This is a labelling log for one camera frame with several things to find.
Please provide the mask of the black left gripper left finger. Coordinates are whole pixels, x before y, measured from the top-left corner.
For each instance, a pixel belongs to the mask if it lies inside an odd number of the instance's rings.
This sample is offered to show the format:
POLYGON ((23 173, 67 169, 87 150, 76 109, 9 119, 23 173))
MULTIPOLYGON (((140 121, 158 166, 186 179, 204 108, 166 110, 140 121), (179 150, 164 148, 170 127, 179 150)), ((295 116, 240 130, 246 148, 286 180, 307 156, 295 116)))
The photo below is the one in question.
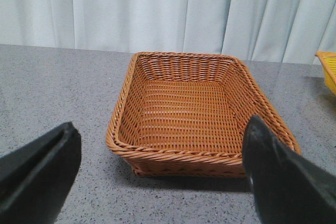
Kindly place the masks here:
POLYGON ((1 157, 1 223, 54 223, 81 164, 81 136, 63 123, 1 157))

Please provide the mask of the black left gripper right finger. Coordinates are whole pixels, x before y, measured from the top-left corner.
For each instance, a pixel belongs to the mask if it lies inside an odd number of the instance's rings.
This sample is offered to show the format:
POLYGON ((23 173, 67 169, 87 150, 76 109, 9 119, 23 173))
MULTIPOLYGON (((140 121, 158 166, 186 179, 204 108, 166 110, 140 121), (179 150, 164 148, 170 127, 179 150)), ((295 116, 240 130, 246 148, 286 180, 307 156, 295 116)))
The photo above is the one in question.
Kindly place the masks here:
POLYGON ((242 158, 262 223, 335 223, 335 176, 282 143, 257 115, 242 158))

